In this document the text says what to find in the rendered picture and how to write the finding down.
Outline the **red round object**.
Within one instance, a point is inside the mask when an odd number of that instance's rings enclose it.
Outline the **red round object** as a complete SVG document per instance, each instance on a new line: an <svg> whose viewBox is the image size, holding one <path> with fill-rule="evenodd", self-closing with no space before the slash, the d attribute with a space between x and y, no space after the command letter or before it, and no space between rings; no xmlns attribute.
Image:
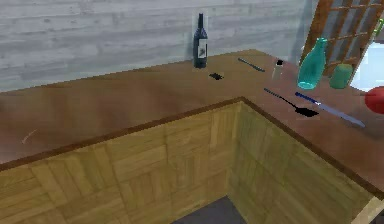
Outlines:
<svg viewBox="0 0 384 224"><path fill-rule="evenodd" d="M372 112L384 114L384 86L369 90L364 96L364 102Z"/></svg>

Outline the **grey shaker with black cap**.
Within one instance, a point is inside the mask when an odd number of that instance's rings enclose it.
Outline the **grey shaker with black cap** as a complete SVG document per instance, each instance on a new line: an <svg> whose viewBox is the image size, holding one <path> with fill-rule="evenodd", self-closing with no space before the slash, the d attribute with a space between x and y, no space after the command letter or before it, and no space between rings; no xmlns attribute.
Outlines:
<svg viewBox="0 0 384 224"><path fill-rule="evenodd" d="M274 66L274 70L272 73L273 79L278 79L280 77L280 75L282 74L283 63L284 63L283 60L277 60L276 61L276 64Z"/></svg>

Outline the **dark blue wine bottle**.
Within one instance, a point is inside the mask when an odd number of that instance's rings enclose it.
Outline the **dark blue wine bottle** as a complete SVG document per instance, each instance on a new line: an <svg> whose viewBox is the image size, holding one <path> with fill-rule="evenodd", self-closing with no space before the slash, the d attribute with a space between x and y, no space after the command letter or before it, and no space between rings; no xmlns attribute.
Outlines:
<svg viewBox="0 0 384 224"><path fill-rule="evenodd" d="M199 14L198 27L193 38L193 63L195 68L205 68L207 64L208 35L204 29L204 15Z"/></svg>

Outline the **green cup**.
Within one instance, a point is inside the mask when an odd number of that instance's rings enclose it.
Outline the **green cup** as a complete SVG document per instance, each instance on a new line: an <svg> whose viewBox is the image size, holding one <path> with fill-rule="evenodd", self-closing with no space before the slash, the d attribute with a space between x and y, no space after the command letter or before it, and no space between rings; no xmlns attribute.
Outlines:
<svg viewBox="0 0 384 224"><path fill-rule="evenodd" d="M353 67L350 64L339 64L335 67L329 80L329 85L334 89L344 89L351 77Z"/></svg>

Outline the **blue handled knife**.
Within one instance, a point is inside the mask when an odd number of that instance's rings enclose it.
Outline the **blue handled knife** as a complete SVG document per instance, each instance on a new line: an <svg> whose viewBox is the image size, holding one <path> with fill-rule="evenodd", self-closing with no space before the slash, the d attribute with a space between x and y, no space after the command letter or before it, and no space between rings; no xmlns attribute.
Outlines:
<svg viewBox="0 0 384 224"><path fill-rule="evenodd" d="M309 96L306 96L306 95L304 95L302 93L299 93L299 92L295 92L295 96L303 98L303 99L305 99L305 100L307 100L307 101L309 101L311 103L316 104L320 109L322 109L324 111L327 111L330 114L333 114L333 115L335 115L337 117L340 117L340 118L342 118L342 119L344 119L346 121L349 121L349 122L351 122L353 124L356 124L356 125L358 125L360 127L365 127L365 124L361 120L358 120L358 119L356 119L356 118L354 118L354 117L352 117L350 115L347 115L347 114L345 114L345 113L343 113L341 111L338 111L338 110L336 110L336 109L334 109L334 108L332 108L332 107L330 107L330 106L328 106L328 105L326 105L324 103L321 103L321 102L319 102L319 101L317 101L317 100L315 100L315 99L313 99L313 98L311 98Z"/></svg>

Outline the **thin dark grey utensil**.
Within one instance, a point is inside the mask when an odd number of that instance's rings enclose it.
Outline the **thin dark grey utensil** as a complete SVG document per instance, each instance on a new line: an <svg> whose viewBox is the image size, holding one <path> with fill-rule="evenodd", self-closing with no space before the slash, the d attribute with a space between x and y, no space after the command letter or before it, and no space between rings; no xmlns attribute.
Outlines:
<svg viewBox="0 0 384 224"><path fill-rule="evenodd" d="M257 70L257 71L260 71L260 72L265 72L265 70L259 66L256 66L248 61L246 61L245 59L243 58L238 58L238 61L242 62L242 63L245 63L247 64L248 66L252 67L253 69Z"/></svg>

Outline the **wooden kitchen counter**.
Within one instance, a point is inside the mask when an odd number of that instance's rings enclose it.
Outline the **wooden kitchen counter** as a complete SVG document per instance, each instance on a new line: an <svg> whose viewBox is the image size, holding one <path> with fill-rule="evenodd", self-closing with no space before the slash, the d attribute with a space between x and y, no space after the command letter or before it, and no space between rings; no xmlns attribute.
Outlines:
<svg viewBox="0 0 384 224"><path fill-rule="evenodd" d="M171 224L221 197L247 224L369 224L384 117L353 88L301 92L293 64L273 79L274 64L246 50L1 93L0 224Z"/></svg>

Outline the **brown wooden lattice rack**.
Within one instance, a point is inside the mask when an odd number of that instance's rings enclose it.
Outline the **brown wooden lattice rack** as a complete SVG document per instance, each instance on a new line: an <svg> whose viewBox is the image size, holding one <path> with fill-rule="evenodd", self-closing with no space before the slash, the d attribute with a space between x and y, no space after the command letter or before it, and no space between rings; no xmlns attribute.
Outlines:
<svg viewBox="0 0 384 224"><path fill-rule="evenodd" d="M384 13L384 0L318 0L300 60L316 39L328 40L324 76L339 64L357 70Z"/></svg>

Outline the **teal glass bottle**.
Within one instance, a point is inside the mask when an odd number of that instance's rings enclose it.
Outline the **teal glass bottle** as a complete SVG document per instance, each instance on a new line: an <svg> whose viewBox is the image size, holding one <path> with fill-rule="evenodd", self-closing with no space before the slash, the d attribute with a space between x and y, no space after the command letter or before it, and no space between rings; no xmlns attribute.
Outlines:
<svg viewBox="0 0 384 224"><path fill-rule="evenodd" d="M323 37L318 38L315 46L302 61L297 79L297 86L299 88L312 90L317 86L325 69L326 47L327 39Z"/></svg>

